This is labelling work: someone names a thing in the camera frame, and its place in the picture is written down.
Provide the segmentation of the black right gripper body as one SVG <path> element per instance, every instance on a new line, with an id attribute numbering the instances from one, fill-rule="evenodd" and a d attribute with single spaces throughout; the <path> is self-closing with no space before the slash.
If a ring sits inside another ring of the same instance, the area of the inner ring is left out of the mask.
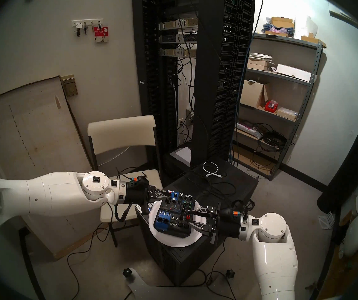
<path id="1" fill-rule="evenodd" d="M 221 203 L 218 203 L 215 208 L 211 208 L 210 221 L 212 222 L 211 244 L 217 244 L 219 235 L 235 239 L 239 238 L 241 212 L 230 208 L 221 208 Z"/>

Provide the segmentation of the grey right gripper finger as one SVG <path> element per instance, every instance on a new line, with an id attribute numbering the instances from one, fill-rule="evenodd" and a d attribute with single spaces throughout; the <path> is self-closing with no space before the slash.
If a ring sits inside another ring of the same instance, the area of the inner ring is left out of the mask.
<path id="1" fill-rule="evenodd" d="M 189 211 L 190 215 L 196 215 L 205 218 L 216 218 L 218 216 L 218 210 L 214 207 L 205 207 Z"/>
<path id="2" fill-rule="evenodd" d="M 188 223 L 192 229 L 201 233 L 204 236 L 212 236 L 215 233 L 215 228 L 213 225 L 204 224 L 201 222 L 189 222 Z"/>

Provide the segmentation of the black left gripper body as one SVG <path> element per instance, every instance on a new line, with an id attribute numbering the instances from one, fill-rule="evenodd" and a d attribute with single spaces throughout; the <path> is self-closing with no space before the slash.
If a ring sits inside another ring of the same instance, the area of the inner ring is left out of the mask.
<path id="1" fill-rule="evenodd" d="M 142 215 L 149 214 L 149 181 L 145 176 L 138 176 L 136 181 L 126 183 L 125 204 L 140 205 Z"/>

